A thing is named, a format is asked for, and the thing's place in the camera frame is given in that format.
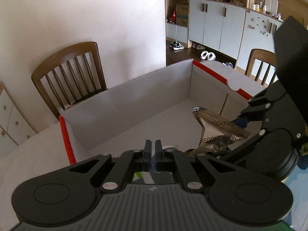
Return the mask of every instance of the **ribbed gray panel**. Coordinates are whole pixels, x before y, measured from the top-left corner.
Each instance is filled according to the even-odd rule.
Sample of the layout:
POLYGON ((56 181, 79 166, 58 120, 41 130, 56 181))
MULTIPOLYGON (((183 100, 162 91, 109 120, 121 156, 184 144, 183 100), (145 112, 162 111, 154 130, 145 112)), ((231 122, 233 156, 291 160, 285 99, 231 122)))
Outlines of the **ribbed gray panel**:
POLYGON ((201 194, 178 184, 128 184, 124 191, 102 197, 85 218, 63 227, 42 228, 21 223, 14 231, 242 231, 278 228, 243 227, 215 213, 201 194))

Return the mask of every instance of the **brown box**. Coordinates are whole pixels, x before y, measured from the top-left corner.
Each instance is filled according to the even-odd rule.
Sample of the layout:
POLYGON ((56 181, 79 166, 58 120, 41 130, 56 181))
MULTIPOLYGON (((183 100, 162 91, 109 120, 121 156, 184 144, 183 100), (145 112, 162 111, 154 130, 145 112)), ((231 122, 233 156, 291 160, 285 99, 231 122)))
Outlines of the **brown box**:
POLYGON ((188 5, 177 4, 177 24, 188 26, 188 5))

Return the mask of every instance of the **red stripe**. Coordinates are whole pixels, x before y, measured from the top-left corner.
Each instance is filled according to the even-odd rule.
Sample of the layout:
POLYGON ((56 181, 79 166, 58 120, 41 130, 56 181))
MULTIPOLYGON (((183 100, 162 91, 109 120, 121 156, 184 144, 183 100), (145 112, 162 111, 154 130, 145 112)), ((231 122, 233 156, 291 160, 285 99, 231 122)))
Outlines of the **red stripe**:
MULTIPOLYGON (((199 67, 200 69, 202 69, 203 71, 205 71, 206 73, 210 74, 211 76, 215 77, 217 80, 219 80, 220 82, 222 82, 224 85, 227 85, 227 79, 224 78, 222 75, 216 73, 215 71, 211 70, 210 68, 208 68, 207 66, 204 66, 202 63, 193 60, 192 61, 193 65, 199 67)), ((244 97, 245 99, 249 100, 250 98, 252 98, 252 96, 250 94, 248 94, 246 91, 239 89, 237 91, 237 93, 244 97)))
POLYGON ((66 123, 65 123, 65 120, 62 116, 59 116, 59 122, 60 122, 61 132, 62 132, 64 146, 65 146, 65 150, 66 150, 66 153, 67 153, 68 160, 69 160, 70 164, 75 164, 76 158, 75 158, 75 155, 74 155, 74 152, 73 152, 73 149, 72 149, 72 145, 70 143, 70 137, 69 137, 68 132, 67 132, 66 123))
POLYGON ((206 73, 210 74, 211 76, 215 77, 218 81, 221 81, 224 85, 227 85, 227 79, 221 76, 220 74, 216 73, 215 71, 211 70, 207 66, 204 66, 202 63, 193 60, 193 65, 197 66, 198 68, 202 69, 206 73))

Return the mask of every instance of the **black and white sneaker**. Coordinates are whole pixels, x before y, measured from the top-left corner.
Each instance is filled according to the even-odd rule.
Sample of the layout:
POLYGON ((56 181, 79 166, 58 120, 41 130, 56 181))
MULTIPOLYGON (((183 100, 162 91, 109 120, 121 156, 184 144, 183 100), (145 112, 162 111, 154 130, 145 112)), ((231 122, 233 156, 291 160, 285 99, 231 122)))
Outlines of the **black and white sneaker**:
POLYGON ((174 40, 173 42, 170 42, 169 47, 173 48, 177 44, 177 41, 174 40))
POLYGON ((180 44, 179 42, 176 43, 175 46, 173 46, 174 50, 184 49, 184 45, 180 44))

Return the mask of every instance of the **chair backrest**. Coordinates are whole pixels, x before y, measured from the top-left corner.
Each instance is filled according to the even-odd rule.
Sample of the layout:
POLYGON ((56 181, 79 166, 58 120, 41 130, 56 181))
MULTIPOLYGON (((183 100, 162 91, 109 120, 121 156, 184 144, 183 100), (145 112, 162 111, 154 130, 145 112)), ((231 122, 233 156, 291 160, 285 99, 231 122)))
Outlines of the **chair backrest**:
POLYGON ((258 79, 260 77, 264 62, 268 64, 267 70, 266 70, 264 77, 261 81, 261 85, 265 84, 265 81, 267 80, 271 66, 275 67, 275 72, 274 72, 274 74, 271 78, 271 81, 269 83, 269 85, 271 85, 274 82, 275 77, 276 77, 275 54, 273 52, 270 52, 270 51, 267 51, 267 50, 264 50, 264 49, 252 49, 251 52, 250 52, 247 68, 246 68, 246 71, 245 71, 246 76, 250 77, 256 59, 261 61, 260 67, 259 67, 258 72, 257 72, 256 77, 255 77, 256 82, 258 81, 258 79))
POLYGON ((96 42, 78 43, 55 53, 35 69, 31 79, 56 118, 60 115, 59 107, 56 107, 50 97, 55 97, 56 100, 54 101, 57 101, 60 107, 65 110, 67 106, 83 101, 107 89, 96 42), (95 67, 92 70, 96 71, 97 77, 93 76, 91 71, 89 61, 86 57, 88 53, 90 63, 94 63, 95 67), (52 93, 50 92, 48 94, 46 88, 43 86, 42 80, 44 79, 45 81, 47 80, 45 87, 47 88, 49 85, 48 89, 52 93))

